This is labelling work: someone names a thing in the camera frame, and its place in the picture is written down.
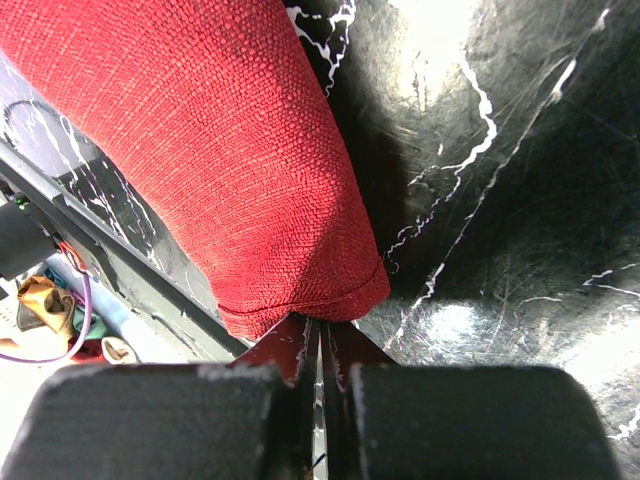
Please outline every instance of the clutter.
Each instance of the clutter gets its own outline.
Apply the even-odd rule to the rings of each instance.
[[[46,326],[46,324],[36,315],[36,313],[22,303],[18,303],[17,325],[21,332],[26,332],[32,328]]]
[[[75,338],[69,340],[69,348],[75,343]],[[71,357],[72,363],[109,363],[102,353],[102,342],[100,340],[86,340],[80,350]]]
[[[102,354],[112,365],[138,363],[136,354],[127,342],[117,337],[102,339]]]
[[[65,282],[64,278],[62,278],[60,275],[58,275],[55,270],[53,270],[51,268],[47,268],[47,269],[45,269],[44,272],[42,272],[42,275],[44,275],[49,280],[51,280],[53,283],[55,283],[56,287],[67,288],[67,282]]]
[[[82,329],[82,323],[84,322],[84,307],[76,304],[76,309],[73,314],[73,328],[76,333],[80,333]],[[91,314],[91,326],[89,327],[89,333],[87,334],[87,340],[100,340],[108,333],[107,325],[102,320],[102,317],[97,313]]]
[[[20,303],[32,310],[57,335],[69,340],[74,336],[75,299],[46,277],[29,277],[18,290]]]
[[[73,295],[73,298],[76,299],[76,305],[81,305],[84,307],[84,298],[82,298],[82,295],[80,295],[78,292],[71,292],[71,294]]]

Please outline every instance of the red textured fabric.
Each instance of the red textured fabric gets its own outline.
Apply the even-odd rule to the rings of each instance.
[[[364,315],[388,280],[281,0],[2,0],[0,45],[208,277],[229,332]]]

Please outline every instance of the purple wire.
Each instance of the purple wire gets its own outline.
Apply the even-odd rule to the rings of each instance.
[[[84,307],[84,297],[82,295],[80,295],[78,292],[71,292],[71,295],[73,295],[73,298],[76,299],[76,305]]]
[[[91,327],[91,314],[93,313],[91,302],[91,283],[89,282],[89,276],[86,273],[80,273],[82,274],[82,287],[84,288],[84,319],[82,320],[82,328],[80,329],[80,334],[78,335],[76,343],[73,344],[73,347],[71,347],[71,349],[61,357],[50,358],[48,360],[29,360],[27,358],[16,358],[9,355],[3,355],[1,353],[0,360],[7,360],[9,362],[25,363],[30,365],[47,365],[50,363],[64,362],[65,360],[69,360],[76,353],[78,353],[78,351],[82,348],[85,340],[87,339],[87,334],[89,333],[89,328]]]

